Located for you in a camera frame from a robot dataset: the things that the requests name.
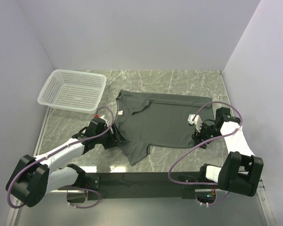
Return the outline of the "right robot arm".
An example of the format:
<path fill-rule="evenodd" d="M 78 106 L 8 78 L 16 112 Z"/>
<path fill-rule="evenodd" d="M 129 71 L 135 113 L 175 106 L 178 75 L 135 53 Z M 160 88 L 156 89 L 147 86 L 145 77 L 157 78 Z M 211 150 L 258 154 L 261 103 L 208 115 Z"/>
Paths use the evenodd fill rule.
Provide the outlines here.
<path fill-rule="evenodd" d="M 228 156 L 223 166 L 204 164 L 197 177 L 198 184 L 208 188 L 215 182 L 221 190 L 254 196 L 264 162 L 249 148 L 240 125 L 240 118 L 232 116 L 229 108 L 221 107 L 216 110 L 212 125 L 207 125 L 200 116 L 195 114 L 189 115 L 188 122 L 190 125 L 195 125 L 192 139 L 196 145 L 210 138 L 224 136 L 238 130 L 224 138 Z"/>

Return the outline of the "dark grey t shirt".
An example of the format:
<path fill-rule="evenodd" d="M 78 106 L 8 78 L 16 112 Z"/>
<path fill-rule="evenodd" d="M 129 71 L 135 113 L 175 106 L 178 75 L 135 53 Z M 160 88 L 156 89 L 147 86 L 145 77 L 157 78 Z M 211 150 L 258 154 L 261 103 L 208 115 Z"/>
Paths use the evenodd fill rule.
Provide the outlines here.
<path fill-rule="evenodd" d="M 115 125 L 125 138 L 118 146 L 134 165 L 150 154 L 150 146 L 186 149 L 194 146 L 188 117 L 200 112 L 214 119 L 211 98 L 121 90 L 116 97 Z"/>

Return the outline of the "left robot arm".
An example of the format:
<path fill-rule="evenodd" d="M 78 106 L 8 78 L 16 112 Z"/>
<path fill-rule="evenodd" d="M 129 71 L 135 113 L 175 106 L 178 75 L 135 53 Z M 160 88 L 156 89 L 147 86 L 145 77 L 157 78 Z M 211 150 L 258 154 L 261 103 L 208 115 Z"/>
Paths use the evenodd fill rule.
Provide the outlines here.
<path fill-rule="evenodd" d="M 12 196 L 23 206 L 33 207 L 53 190 L 65 186 L 84 190 L 85 171 L 68 162 L 84 155 L 97 144 L 110 149 L 125 141 L 115 123 L 108 125 L 104 119 L 95 116 L 88 126 L 59 147 L 35 157 L 24 155 L 6 185 L 9 206 L 17 208 L 11 202 Z"/>

